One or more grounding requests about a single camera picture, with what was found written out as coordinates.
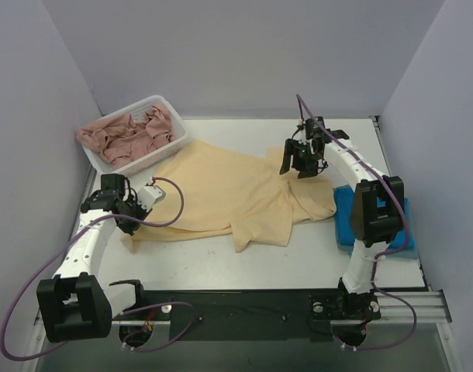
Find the pink towel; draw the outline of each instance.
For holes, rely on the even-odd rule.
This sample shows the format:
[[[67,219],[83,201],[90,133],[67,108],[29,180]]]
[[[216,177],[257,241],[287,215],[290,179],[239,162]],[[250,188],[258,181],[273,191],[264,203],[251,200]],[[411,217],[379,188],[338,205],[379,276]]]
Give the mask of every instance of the pink towel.
[[[142,121],[134,122],[131,114],[95,120],[76,139],[118,169],[176,140],[171,129],[169,110],[156,103]]]

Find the gray wall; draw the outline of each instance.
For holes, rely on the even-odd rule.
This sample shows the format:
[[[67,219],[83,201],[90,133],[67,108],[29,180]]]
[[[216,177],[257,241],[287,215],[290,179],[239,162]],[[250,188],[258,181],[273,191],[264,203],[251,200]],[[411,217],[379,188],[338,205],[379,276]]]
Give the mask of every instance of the gray wall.
[[[412,199],[424,271],[445,290],[461,358],[473,370],[473,0],[446,0],[381,128]]]
[[[443,0],[43,0],[104,113],[382,112]]]
[[[69,237],[88,170],[74,131],[98,116],[40,0],[0,2],[0,324]],[[36,310],[32,287],[9,330],[13,353],[25,352]],[[16,368],[0,354],[0,371]]]

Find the purple cable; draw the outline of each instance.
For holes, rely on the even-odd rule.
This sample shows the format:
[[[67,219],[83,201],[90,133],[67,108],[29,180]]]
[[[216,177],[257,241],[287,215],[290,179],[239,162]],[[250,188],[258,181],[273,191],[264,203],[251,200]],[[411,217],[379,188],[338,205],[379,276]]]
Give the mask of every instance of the purple cable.
[[[25,282],[25,284],[18,291],[18,293],[16,294],[14,300],[12,300],[8,311],[5,313],[4,320],[2,321],[2,326],[1,326],[1,330],[0,330],[0,350],[1,350],[1,353],[4,357],[6,357],[9,360],[13,360],[15,362],[26,362],[27,360],[36,359],[36,358],[39,358],[41,356],[43,357],[44,355],[47,355],[48,353],[52,353],[53,351],[59,349],[60,347],[62,347],[63,345],[66,344],[66,343],[58,343],[56,346],[51,347],[50,349],[47,349],[47,350],[44,350],[40,353],[29,355],[29,356],[16,356],[16,355],[11,354],[7,350],[7,348],[5,347],[5,332],[7,331],[9,320],[11,318],[12,313],[14,312],[14,309],[16,308],[16,305],[18,304],[19,300],[21,299],[21,297],[23,296],[25,291],[28,289],[28,287],[32,284],[32,282],[42,273],[42,271],[47,269],[55,260],[57,260],[59,257],[62,257],[62,255],[64,253],[66,253],[67,250],[69,250],[73,246],[73,244],[75,244],[76,241],[78,239],[80,239],[93,225],[95,225],[95,224],[97,224],[101,221],[104,221],[105,219],[128,219],[130,221],[134,221],[134,222],[140,223],[140,224],[145,225],[145,226],[166,227],[166,226],[172,225],[173,223],[175,223],[180,218],[180,216],[183,212],[183,209],[185,208],[185,198],[184,198],[183,192],[181,191],[179,186],[177,184],[175,184],[173,181],[168,180],[167,178],[163,178],[163,177],[152,177],[152,181],[153,182],[155,182],[155,181],[164,181],[164,182],[167,182],[169,184],[172,184],[174,186],[174,188],[176,188],[176,190],[180,194],[180,199],[181,199],[180,211],[178,212],[178,214],[171,221],[163,222],[163,223],[145,222],[145,221],[142,221],[141,219],[136,219],[136,218],[130,217],[128,215],[104,215],[102,217],[94,219],[88,225],[86,225],[75,236],[73,236],[70,239],[70,241],[66,243],[66,245],[64,245],[57,253],[55,253],[51,258],[49,258],[49,260],[45,261],[45,263],[37,271],[35,271],[35,273],[33,273],[33,275],[28,279],[28,281]]]
[[[148,310],[148,309],[151,309],[151,308],[160,308],[161,306],[166,306],[166,305],[173,305],[173,306],[180,305],[180,306],[189,307],[193,312],[193,316],[190,319],[190,322],[188,322],[186,327],[184,327],[183,330],[181,332],[179,332],[179,334],[177,334],[175,337],[173,337],[172,339],[170,339],[166,343],[163,343],[162,345],[159,345],[159,346],[156,346],[156,347],[151,347],[149,349],[140,349],[140,348],[135,347],[135,348],[132,349],[132,351],[137,351],[137,352],[140,352],[140,353],[151,353],[153,351],[161,350],[165,347],[168,347],[168,346],[172,345],[175,341],[177,341],[180,337],[182,337],[190,329],[193,322],[195,321],[196,313],[195,313],[195,308],[193,307],[193,305],[189,304],[188,302],[171,301],[171,302],[164,302],[162,304],[148,305],[148,306],[143,306],[142,308],[134,308],[133,310],[128,310],[126,312],[121,313],[121,315],[134,314],[135,312],[142,312],[143,310]],[[126,336],[123,339],[123,342],[125,343],[130,337],[132,337],[132,336],[134,336],[134,335],[136,335],[140,332],[142,332],[142,331],[136,331],[136,332],[130,333],[128,336]]]
[[[378,181],[380,182],[380,184],[382,184],[383,188],[386,190],[388,196],[390,197],[390,199],[393,201],[393,204],[395,205],[396,209],[397,209],[397,212],[400,214],[400,218],[402,219],[402,224],[404,226],[404,232],[405,232],[405,241],[404,243],[402,244],[401,247],[397,248],[396,250],[384,250],[383,252],[380,252],[378,253],[376,256],[375,256],[375,263],[373,264],[373,269],[372,269],[372,272],[371,272],[371,283],[373,285],[373,288],[381,293],[382,295],[385,295],[385,296],[388,296],[388,297],[391,297],[391,298],[394,298],[395,300],[398,300],[400,302],[402,302],[403,304],[407,305],[410,309],[410,311],[412,312],[413,314],[413,318],[414,318],[414,322],[413,322],[413,326],[412,328],[410,329],[410,332],[407,333],[407,335],[403,338],[401,338],[399,341],[396,341],[394,343],[390,343],[388,345],[382,345],[382,346],[359,346],[358,348],[356,348],[356,350],[385,350],[385,349],[391,349],[392,347],[396,347],[398,345],[400,345],[401,343],[404,343],[405,341],[407,341],[408,339],[410,339],[414,333],[416,332],[416,327],[417,327],[417,314],[416,314],[416,310],[414,309],[413,306],[411,306],[410,303],[408,303],[406,300],[404,300],[402,297],[399,297],[397,295],[393,295],[393,294],[390,294],[386,291],[383,291],[381,288],[379,288],[376,284],[375,284],[375,275],[376,275],[376,270],[378,269],[378,258],[379,257],[382,257],[382,256],[388,256],[390,254],[396,254],[398,252],[401,252],[403,251],[407,245],[409,244],[409,241],[410,241],[410,234],[409,234],[409,222],[407,221],[407,218],[406,218],[406,214],[404,213],[404,210],[402,208],[402,206],[400,205],[399,201],[397,200],[397,197],[393,194],[393,191],[390,189],[390,187],[386,184],[385,180],[383,179],[383,177],[381,175],[378,174],[378,172],[376,172],[374,169],[372,169],[371,167],[369,167],[354,151],[348,149],[343,143],[341,143],[337,138],[335,138],[335,136],[333,136],[330,132],[328,132],[326,130],[326,128],[324,128],[323,126],[321,126],[321,124],[319,124],[319,122],[316,120],[316,118],[314,117],[313,113],[311,112],[311,110],[309,110],[309,108],[307,107],[306,103],[304,102],[304,100],[302,99],[302,97],[300,97],[300,95],[296,95],[297,96],[297,100],[299,101],[299,108],[301,108],[302,106],[304,107],[305,111],[307,112],[307,114],[309,114],[309,116],[311,117],[311,119],[314,121],[315,124],[317,124],[317,126],[319,128],[321,128],[321,130],[332,140],[334,141],[339,147],[341,147],[342,149],[344,150],[347,150],[347,152],[366,170],[368,171],[369,173],[371,173],[373,176],[376,177],[376,179],[378,179]],[[350,349],[353,349],[354,347],[353,346],[350,346],[350,345],[346,345],[346,347],[350,348]]]

